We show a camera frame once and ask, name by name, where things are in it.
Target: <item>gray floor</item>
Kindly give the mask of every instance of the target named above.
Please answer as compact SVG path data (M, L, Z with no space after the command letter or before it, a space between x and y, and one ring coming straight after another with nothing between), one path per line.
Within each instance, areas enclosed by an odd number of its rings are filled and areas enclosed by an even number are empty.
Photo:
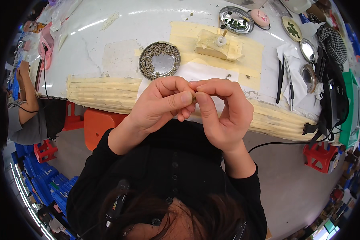
M79 175L91 155L84 143L84 129L61 132L54 143L56 159L48 163L68 178ZM276 137L248 132L247 149L274 141ZM320 214L339 180L342 161L331 174L322 174L304 165L303 145L269 145L251 152L259 166L261 203L274 240L283 239L311 224Z

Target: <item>shirt button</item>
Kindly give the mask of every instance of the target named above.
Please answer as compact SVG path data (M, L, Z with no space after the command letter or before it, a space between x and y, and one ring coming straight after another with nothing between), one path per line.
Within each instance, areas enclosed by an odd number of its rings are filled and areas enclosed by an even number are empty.
M160 224L161 224L160 219L158 219L158 218L152 219L152 225L158 227L158 226L160 226Z
M171 205L173 203L173 199L171 197L168 197L165 199L165 201L168 203L168 205Z

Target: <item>pink computer mouse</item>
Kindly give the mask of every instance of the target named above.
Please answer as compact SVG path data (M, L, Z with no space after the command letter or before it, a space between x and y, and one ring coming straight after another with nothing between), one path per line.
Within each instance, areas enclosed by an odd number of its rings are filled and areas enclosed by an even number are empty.
M265 14L265 12L260 9L252 9L251 17L255 23L259 26L268 26L269 25L269 17Z

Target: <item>black sleeve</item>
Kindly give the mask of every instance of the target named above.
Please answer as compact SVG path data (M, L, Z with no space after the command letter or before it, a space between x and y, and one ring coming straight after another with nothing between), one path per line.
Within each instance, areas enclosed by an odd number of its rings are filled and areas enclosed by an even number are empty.
M265 218L264 209L261 206L260 202L260 181L257 174L258 166L256 164L256 170L252 176L242 179L235 179L229 177L229 180L234 186L234 188L246 200L246 209L252 226L252 239L264 240L265 236L267 235L267 220Z
M110 166L123 157L112 152L108 146L108 136L111 130L108 129L104 133L92 155L87 158L79 179L68 195L67 219L71 227L79 234L85 231L85 228L82 229L82 220L95 217L88 216L87 210L91 205L92 196L99 181Z

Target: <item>black and white checkered fabric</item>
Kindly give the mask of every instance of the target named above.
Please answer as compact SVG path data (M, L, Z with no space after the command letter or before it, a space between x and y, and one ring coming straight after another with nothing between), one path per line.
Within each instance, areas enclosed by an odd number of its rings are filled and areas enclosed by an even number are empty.
M309 13L308 17L313 23L321 23L316 15L312 13ZM319 38L319 45L327 51L327 54L331 56L339 65L340 69L344 71L343 64L347 60L347 48L340 34L332 28L321 25L316 35Z

